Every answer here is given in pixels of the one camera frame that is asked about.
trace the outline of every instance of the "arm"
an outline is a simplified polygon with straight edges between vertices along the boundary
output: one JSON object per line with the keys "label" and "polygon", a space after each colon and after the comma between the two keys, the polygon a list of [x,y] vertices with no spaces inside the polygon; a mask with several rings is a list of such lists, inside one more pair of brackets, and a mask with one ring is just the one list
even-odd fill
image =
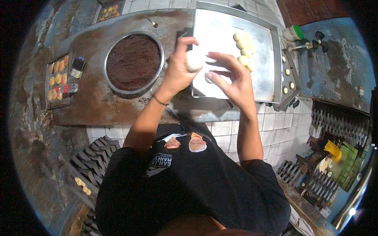
{"label": "arm", "polygon": [[[237,137],[237,152],[240,162],[253,159],[262,160],[264,153],[259,134],[250,71],[232,55],[209,52],[208,57],[216,59],[217,66],[225,67],[231,71],[230,73],[209,71],[206,73],[206,77],[213,81],[240,110]],[[227,83],[219,74],[230,77],[232,83]]]}
{"label": "arm", "polygon": [[[186,50],[189,44],[199,45],[194,37],[179,38],[176,51],[169,58],[169,65],[164,80],[155,93],[156,99],[168,103],[174,95],[185,89],[201,70],[188,72],[186,68]],[[125,138],[123,147],[132,147],[138,151],[148,151],[156,135],[159,120],[166,106],[151,99],[143,109]]]}

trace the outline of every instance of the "yellow bag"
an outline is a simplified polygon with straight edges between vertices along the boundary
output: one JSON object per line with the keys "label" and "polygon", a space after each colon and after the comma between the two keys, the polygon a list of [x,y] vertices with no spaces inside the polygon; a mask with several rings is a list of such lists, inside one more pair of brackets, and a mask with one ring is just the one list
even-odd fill
{"label": "yellow bag", "polygon": [[329,141],[324,147],[325,151],[328,151],[332,155],[332,160],[334,162],[339,162],[341,159],[341,151],[338,146],[336,146],[333,142]]}

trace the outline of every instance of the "bracelet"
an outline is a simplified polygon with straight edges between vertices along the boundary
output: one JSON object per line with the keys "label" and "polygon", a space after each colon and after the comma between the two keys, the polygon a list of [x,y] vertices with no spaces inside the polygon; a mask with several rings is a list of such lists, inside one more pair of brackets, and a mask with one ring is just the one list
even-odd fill
{"label": "bracelet", "polygon": [[152,94],[152,97],[155,99],[155,101],[157,101],[159,104],[163,105],[163,106],[169,106],[169,104],[165,104],[165,103],[162,103],[161,101],[159,101],[156,97],[155,97],[155,94]]}

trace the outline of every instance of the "hand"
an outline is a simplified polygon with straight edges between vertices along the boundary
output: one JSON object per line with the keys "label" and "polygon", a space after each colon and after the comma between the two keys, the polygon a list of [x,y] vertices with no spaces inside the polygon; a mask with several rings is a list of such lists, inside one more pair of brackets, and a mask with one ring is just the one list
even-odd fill
{"label": "hand", "polygon": [[159,94],[164,94],[162,96],[169,98],[168,101],[178,92],[188,87],[201,70],[189,72],[186,68],[186,51],[190,44],[199,45],[195,37],[179,38],[176,51],[169,57],[168,69],[158,90]]}
{"label": "hand", "polygon": [[[205,74],[206,78],[216,84],[242,112],[247,113],[255,110],[250,71],[233,55],[209,52],[207,57],[217,60],[216,66],[224,67],[231,72],[209,71]],[[222,79],[220,74],[229,77],[232,84]]]}

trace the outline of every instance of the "green lid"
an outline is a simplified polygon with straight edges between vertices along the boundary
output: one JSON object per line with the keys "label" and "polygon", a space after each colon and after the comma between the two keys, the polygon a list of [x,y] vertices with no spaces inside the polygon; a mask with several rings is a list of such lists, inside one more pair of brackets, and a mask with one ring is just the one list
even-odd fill
{"label": "green lid", "polygon": [[294,25],[294,31],[297,34],[299,39],[303,39],[303,32],[299,26]]}

